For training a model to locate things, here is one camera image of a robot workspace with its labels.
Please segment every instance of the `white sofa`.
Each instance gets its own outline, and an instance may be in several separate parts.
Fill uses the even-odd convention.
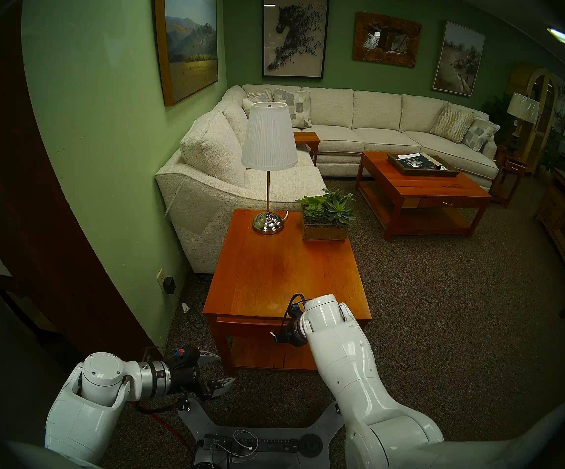
[[[265,209],[265,172],[240,164],[247,127],[240,105],[247,93],[263,87],[300,91],[297,86],[231,87],[212,111],[194,121],[181,149],[155,175],[166,214],[195,272],[215,271],[235,209]],[[296,199],[322,194],[322,176],[356,176],[363,151],[439,154],[485,190],[498,173],[493,139],[476,153],[430,134],[443,107],[440,99],[351,89],[301,90],[311,91],[313,126],[304,130],[321,140],[317,167],[300,147],[297,166],[272,172],[271,210],[299,211]],[[485,113],[475,113],[488,119]]]

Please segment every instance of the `wall outlet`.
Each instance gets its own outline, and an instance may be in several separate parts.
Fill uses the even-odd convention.
[[[156,274],[156,281],[158,282],[159,287],[163,294],[165,294],[165,289],[163,289],[163,281],[165,280],[165,271],[163,269],[158,271]]]

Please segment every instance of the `red cable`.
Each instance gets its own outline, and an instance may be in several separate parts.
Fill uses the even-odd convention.
[[[169,424],[165,423],[164,420],[162,420],[161,418],[157,417],[156,415],[154,415],[153,413],[149,413],[148,414],[150,417],[152,417],[154,420],[156,420],[159,424],[161,424],[162,426],[164,426],[167,430],[169,430],[171,433],[173,433],[176,438],[178,440],[180,440],[182,442],[182,445],[185,446],[185,448],[187,449],[187,452],[189,452],[189,455],[192,454],[191,452],[191,447],[189,447],[187,445],[187,443],[185,442],[185,440],[180,436],[180,434],[178,432],[176,432],[174,429],[172,429],[172,427],[170,427]]]

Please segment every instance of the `carpet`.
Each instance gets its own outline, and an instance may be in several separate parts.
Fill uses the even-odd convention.
[[[354,191],[353,180],[326,184]],[[379,375],[395,400],[430,416],[445,440],[517,437],[565,400],[565,327],[558,317],[565,265],[532,218],[544,189],[524,178],[509,207],[492,203],[471,238],[389,242],[354,193],[358,218],[349,237],[373,315],[366,335]],[[471,220],[475,210],[463,214]],[[208,282],[190,279],[186,301],[201,311]],[[180,309],[167,353],[187,343],[215,351],[208,327],[194,328]],[[224,376],[220,364],[202,372],[204,380]],[[236,376],[228,394],[203,404],[219,425],[308,426],[334,399],[317,372],[238,370]],[[160,417],[194,446],[177,413]],[[331,467],[345,467],[344,437],[342,429],[330,445]],[[189,457],[168,430],[128,406],[101,465],[187,468]]]

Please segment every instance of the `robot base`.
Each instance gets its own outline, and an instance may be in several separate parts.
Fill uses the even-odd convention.
[[[263,467],[268,469],[328,469],[330,467],[328,447],[332,437],[343,426],[343,417],[340,413],[337,413],[336,402],[332,402],[313,425],[304,428],[251,428],[216,425],[197,400],[190,398],[189,402],[191,402],[190,410],[183,410],[179,412],[179,415],[197,441],[203,440],[204,436],[209,434],[232,438],[233,433],[237,430],[249,430],[259,440],[299,440],[306,434],[315,434],[321,439],[323,444],[321,452],[314,457],[304,456],[299,450],[295,453],[262,452],[259,450],[254,458],[250,457],[248,458],[249,460],[243,458],[235,459],[231,456],[229,465],[227,465],[227,453],[225,451],[221,449],[210,451],[198,446],[195,450],[195,467],[202,462],[210,463],[210,456],[212,455],[213,462],[222,469],[232,467],[240,467],[242,469]]]

